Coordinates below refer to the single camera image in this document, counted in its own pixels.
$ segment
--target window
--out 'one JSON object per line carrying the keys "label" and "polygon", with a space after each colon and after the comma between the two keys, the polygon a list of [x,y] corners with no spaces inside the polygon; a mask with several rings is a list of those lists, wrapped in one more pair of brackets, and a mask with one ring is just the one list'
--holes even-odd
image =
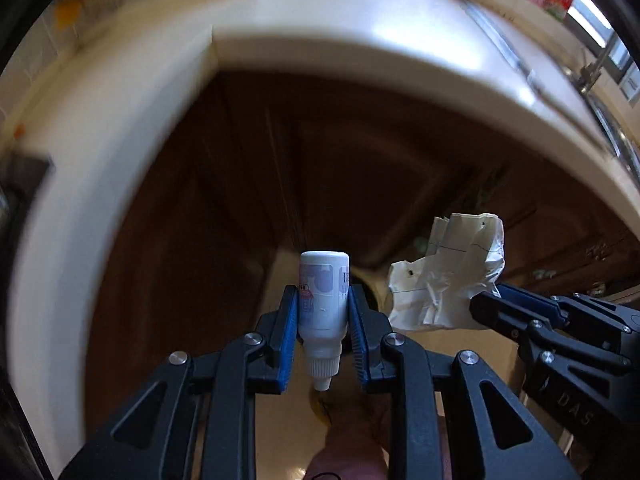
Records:
{"label": "window", "polygon": [[[574,0],[564,24],[579,40],[597,56],[613,34],[611,24],[591,0]],[[620,83],[634,65],[631,55],[622,41],[618,40],[606,70],[616,82]]]}

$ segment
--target white countertop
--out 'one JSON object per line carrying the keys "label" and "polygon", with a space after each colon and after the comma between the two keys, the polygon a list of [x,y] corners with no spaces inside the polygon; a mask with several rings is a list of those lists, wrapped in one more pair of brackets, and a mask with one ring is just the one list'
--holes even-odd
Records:
{"label": "white countertop", "polygon": [[[545,64],[530,48],[531,62]],[[15,263],[9,368],[54,475],[84,438],[84,350],[114,233],[166,136],[219,68],[327,75],[439,102],[548,157],[640,235],[640,194],[617,160],[539,100],[453,0],[131,4],[42,85],[23,118],[21,148],[50,154],[56,170]],[[560,102],[574,98],[570,88],[551,90]]]}

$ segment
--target white ribbed cap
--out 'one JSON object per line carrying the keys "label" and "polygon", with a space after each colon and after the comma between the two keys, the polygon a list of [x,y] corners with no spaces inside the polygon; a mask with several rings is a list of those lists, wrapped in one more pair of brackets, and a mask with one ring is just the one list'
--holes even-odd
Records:
{"label": "white ribbed cap", "polygon": [[314,388],[319,392],[329,389],[331,378],[337,375],[340,368],[340,356],[329,359],[318,357],[306,358],[306,371],[314,380]]}

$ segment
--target crumpled paper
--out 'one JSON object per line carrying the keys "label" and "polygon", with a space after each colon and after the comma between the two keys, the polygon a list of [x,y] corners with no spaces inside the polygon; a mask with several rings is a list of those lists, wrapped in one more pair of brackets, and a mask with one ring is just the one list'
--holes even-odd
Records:
{"label": "crumpled paper", "polygon": [[389,321],[396,330],[484,330],[469,313],[469,301],[504,269],[502,220],[489,213],[434,218],[426,256],[396,262],[388,277]]}

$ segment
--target brown wooden cabinet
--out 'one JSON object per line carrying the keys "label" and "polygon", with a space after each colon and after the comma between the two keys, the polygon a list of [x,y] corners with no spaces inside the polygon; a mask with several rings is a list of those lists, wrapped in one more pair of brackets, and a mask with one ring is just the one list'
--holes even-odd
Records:
{"label": "brown wooden cabinet", "polygon": [[91,432],[170,352],[249,330],[278,247],[386,269],[434,216],[504,221],[502,279],[543,294],[635,271],[638,241],[585,186],[475,120],[383,89],[219,73],[132,200],[86,358]]}

